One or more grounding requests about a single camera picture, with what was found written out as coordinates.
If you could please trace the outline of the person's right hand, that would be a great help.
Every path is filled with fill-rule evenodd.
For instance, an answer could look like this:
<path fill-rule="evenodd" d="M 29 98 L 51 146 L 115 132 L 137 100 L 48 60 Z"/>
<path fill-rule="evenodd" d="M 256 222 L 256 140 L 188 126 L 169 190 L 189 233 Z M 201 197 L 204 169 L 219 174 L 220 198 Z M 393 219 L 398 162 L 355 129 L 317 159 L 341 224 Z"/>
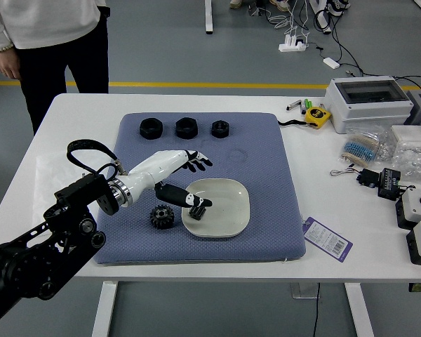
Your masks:
<path fill-rule="evenodd" d="M 20 81 L 20 59 L 14 48 L 0 52 L 0 73 L 9 79 Z"/>

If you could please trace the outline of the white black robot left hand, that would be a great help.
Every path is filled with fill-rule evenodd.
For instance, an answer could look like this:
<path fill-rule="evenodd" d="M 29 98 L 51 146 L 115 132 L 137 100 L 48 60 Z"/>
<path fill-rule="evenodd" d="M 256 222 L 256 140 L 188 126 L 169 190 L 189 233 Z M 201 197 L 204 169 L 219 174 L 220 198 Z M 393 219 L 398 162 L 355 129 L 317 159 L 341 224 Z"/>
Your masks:
<path fill-rule="evenodd" d="M 162 181 L 180 169 L 205 171 L 212 162 L 196 150 L 162 150 L 135 166 L 125 176 L 118 179 L 123 183 L 124 206 L 139 200 L 145 190 L 154 190 L 156 198 L 184 208 L 210 207 L 209 199 L 204 199 L 180 187 L 163 184 Z"/>

